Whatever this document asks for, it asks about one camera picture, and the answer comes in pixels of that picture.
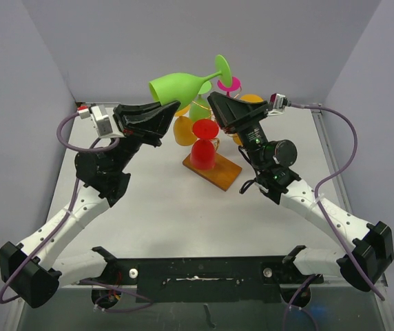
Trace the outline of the pink wine glass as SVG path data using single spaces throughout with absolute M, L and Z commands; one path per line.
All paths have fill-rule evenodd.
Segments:
M 234 98 L 236 98 L 242 90 L 241 81 L 237 77 L 232 77 L 232 82 L 230 86 L 224 85 L 221 80 L 217 81 L 217 86 L 228 97 L 234 97 Z

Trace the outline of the green wine glass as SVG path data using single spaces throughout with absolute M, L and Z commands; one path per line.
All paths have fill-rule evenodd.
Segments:
M 195 100 L 190 104 L 189 118 L 193 122 L 197 122 L 201 119 L 211 119 L 211 110 L 204 95 L 210 92 L 212 89 L 212 83 L 210 81 L 204 82 L 200 88 L 198 95 Z
M 214 59 L 215 73 L 199 77 L 185 72 L 175 72 L 151 80 L 149 91 L 155 102 L 162 106 L 178 101 L 184 108 L 198 95 L 202 86 L 212 79 L 219 78 L 224 85 L 232 84 L 232 73 L 229 62 L 221 54 Z

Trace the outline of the orange wine glass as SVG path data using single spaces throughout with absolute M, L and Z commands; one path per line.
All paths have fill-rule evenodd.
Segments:
M 245 95 L 242 95 L 240 97 L 240 100 L 247 101 L 247 102 L 250 102 L 250 103 L 259 103 L 259 102 L 263 102 L 264 101 L 264 99 L 262 97 L 259 97 L 256 94 L 245 94 Z M 233 141 L 237 145 L 242 146 L 242 141 L 241 141 L 241 139 L 239 138 L 239 136 L 237 134 L 232 134 L 231 137 L 232 137 Z
M 191 146 L 197 140 L 197 137 L 192 132 L 194 122 L 189 117 L 186 117 L 190 108 L 191 106 L 188 105 L 175 114 L 176 120 L 174 122 L 173 133 L 176 143 L 180 146 Z

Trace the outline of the red wine glass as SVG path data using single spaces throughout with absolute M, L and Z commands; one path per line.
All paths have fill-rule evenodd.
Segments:
M 198 170 L 212 169 L 216 157 L 212 140 L 218 136 L 218 124 L 210 119 L 200 119 L 193 124 L 191 131 L 197 137 L 191 149 L 191 165 Z

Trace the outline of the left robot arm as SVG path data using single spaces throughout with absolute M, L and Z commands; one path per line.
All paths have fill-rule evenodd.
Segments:
M 145 105 L 81 106 L 59 124 L 61 134 L 68 121 L 90 119 L 106 147 L 73 149 L 76 180 L 70 202 L 36 232 L 18 244 L 0 248 L 0 272 L 5 288 L 31 308 L 47 303 L 63 286 L 85 280 L 114 280 L 115 258 L 102 248 L 69 259 L 60 254 L 95 218 L 112 208 L 126 193 L 131 175 L 124 171 L 143 144 L 158 147 L 167 133 L 179 101 Z

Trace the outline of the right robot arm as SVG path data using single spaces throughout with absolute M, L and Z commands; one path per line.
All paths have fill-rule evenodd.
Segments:
M 358 290 L 377 292 L 376 282 L 394 260 L 392 231 L 385 223 L 358 218 L 321 195 L 320 187 L 331 177 L 311 187 L 294 172 L 291 166 L 298 151 L 292 141 L 267 139 L 261 120 L 292 102 L 282 94 L 248 102 L 219 92 L 207 100 L 222 131 L 238 135 L 239 150 L 255 173 L 241 190 L 258 186 L 265 197 L 300 215 L 340 246 L 339 250 L 294 248 L 283 260 L 284 276 L 292 282 L 317 274 L 342 277 Z

